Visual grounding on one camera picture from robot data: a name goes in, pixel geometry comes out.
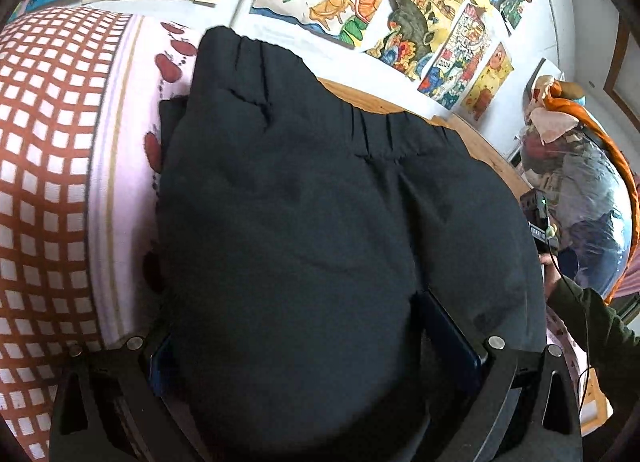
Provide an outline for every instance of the wooden table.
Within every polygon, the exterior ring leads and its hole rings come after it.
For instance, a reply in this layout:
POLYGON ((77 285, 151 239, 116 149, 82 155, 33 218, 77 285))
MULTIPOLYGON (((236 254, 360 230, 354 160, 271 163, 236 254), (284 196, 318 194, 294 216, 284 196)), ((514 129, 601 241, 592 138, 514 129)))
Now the wooden table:
MULTIPOLYGON (((319 81, 334 95, 357 108, 380 114, 404 111, 399 106, 386 102, 386 100, 382 100, 376 96, 369 95, 369 93, 354 90, 353 88, 344 86, 343 84, 338 84, 332 80, 319 79, 319 81)), ((511 192, 518 200, 524 193, 530 190, 530 187, 520 177, 513 166, 511 166, 511 164, 509 164, 502 155, 500 155, 500 153, 498 153, 495 148, 478 133, 478 131, 467 124, 463 119, 460 119, 458 115, 452 114, 446 121, 440 117, 434 117, 430 121, 425 119, 425 122, 449 127, 456 131, 460 137, 462 137, 466 148, 469 150, 469 154, 473 158, 489 164, 489 166, 491 166, 491 168, 500 175, 500 178, 502 178, 504 183, 508 185, 511 192)))

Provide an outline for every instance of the black cable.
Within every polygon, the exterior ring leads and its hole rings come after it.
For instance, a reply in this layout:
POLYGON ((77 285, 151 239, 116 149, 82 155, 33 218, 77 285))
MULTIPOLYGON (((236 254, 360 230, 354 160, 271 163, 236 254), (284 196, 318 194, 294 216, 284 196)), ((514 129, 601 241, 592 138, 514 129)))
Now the black cable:
POLYGON ((551 252, 551 246, 549 244, 547 244, 548 249, 549 249, 549 255, 551 256, 551 263, 553 264, 553 266, 556 268, 556 270, 558 271, 558 274, 560 275, 560 279, 564 282, 564 284, 566 285, 566 288, 569 292, 571 292, 571 295, 574 296, 575 302, 577 302, 578 305, 580 305, 580 308, 582 308, 582 314, 584 315, 584 332, 585 332, 585 337, 586 337, 586 346, 587 346, 587 369, 585 371, 583 371, 580 376, 578 377, 578 389, 579 389, 579 385, 580 385, 580 379, 582 378, 582 375, 587 372, 587 379, 586 381, 584 381, 584 393, 582 394, 582 402, 580 403, 580 408, 578 409, 578 416, 580 415, 580 413, 582 413, 582 407, 584 406, 584 399, 587 397, 587 390, 589 387, 589 373, 591 370, 591 356, 589 354, 589 318, 587 317, 587 312, 584 309, 584 307, 582 306, 582 303, 580 302, 580 300, 578 299, 578 297, 575 295, 574 291, 571 290, 571 287, 569 287, 569 284, 566 282, 564 276, 562 275, 562 272, 560 272, 560 268, 558 267, 558 264, 556 263, 555 259, 554 259, 554 255, 551 252))

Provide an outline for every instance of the metal screw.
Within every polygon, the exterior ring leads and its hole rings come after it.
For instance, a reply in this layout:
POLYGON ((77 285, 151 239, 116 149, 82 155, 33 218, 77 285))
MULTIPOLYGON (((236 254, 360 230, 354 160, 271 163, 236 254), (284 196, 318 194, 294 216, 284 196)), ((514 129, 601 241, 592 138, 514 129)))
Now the metal screw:
POLYGON ((80 345, 69 346, 69 355, 71 357, 78 357, 82 353, 82 347, 80 345))
POLYGON ((554 357, 562 357, 562 349, 558 345, 549 345, 549 353, 554 357))
POLYGON ((489 337, 489 346, 491 346, 494 350, 504 350, 504 339, 498 336, 491 336, 489 337))
POLYGON ((129 339, 129 341, 127 341, 127 348, 129 350, 139 350, 144 342, 145 340, 142 337, 132 337, 131 339, 129 339))

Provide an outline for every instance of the person's hand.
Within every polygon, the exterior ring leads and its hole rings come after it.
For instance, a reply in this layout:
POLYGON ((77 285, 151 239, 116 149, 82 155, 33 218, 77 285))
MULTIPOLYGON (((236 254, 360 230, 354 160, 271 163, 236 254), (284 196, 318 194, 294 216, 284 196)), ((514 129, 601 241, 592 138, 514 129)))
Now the person's hand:
POLYGON ((558 288, 558 282, 562 279, 558 269, 554 265, 558 265, 558 258, 551 254, 540 254, 540 265, 545 267, 545 299, 549 299, 553 292, 558 288))

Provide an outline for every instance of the person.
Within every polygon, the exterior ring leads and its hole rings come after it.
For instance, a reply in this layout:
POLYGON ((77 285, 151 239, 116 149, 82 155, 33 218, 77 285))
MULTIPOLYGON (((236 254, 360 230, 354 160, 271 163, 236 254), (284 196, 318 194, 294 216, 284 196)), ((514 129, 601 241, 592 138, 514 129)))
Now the person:
POLYGON ((591 288, 561 276, 556 259, 540 255, 546 304, 587 351, 614 413, 583 439, 584 462, 638 460, 640 450, 640 337, 591 288))

